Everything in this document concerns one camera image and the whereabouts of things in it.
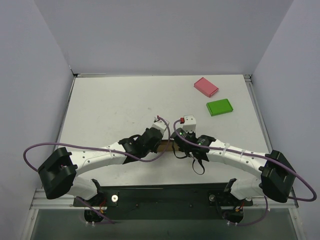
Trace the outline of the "brown cardboard paper box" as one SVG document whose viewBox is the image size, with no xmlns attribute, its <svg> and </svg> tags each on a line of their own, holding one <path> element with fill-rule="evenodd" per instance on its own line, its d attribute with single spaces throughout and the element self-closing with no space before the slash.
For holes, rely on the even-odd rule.
<svg viewBox="0 0 320 240">
<path fill-rule="evenodd" d="M 171 139 L 164 139 L 161 141 L 160 145 L 157 148 L 157 152 L 173 152 L 173 147 L 175 146 L 175 143 Z"/>
</svg>

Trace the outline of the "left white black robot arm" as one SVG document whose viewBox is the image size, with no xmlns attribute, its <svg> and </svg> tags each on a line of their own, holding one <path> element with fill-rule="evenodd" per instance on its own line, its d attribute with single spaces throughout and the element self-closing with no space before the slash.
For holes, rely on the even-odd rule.
<svg viewBox="0 0 320 240">
<path fill-rule="evenodd" d="M 65 194 L 81 197 L 90 205 L 101 203 L 103 194 L 95 179 L 80 175 L 107 167 L 139 161 L 149 153 L 156 153 L 165 129 L 146 128 L 142 135 L 133 135 L 103 147 L 102 151 L 68 151 L 66 147 L 55 150 L 38 168 L 38 174 L 49 200 Z"/>
</svg>

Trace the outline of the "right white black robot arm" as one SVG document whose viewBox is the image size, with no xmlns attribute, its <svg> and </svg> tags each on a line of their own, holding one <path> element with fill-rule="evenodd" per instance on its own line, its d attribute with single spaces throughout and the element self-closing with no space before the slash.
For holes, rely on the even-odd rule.
<svg viewBox="0 0 320 240">
<path fill-rule="evenodd" d="M 295 176 L 268 157 L 293 170 L 286 157 L 277 150 L 271 153 L 252 152 L 231 146 L 214 137 L 201 135 L 196 137 L 194 132 L 188 133 L 178 128 L 171 138 L 178 149 L 188 157 L 193 157 L 200 164 L 202 161 L 225 164 L 253 175 L 249 179 L 232 179 L 227 189 L 238 200 L 251 197 L 266 196 L 279 203 L 289 199 Z"/>
</svg>

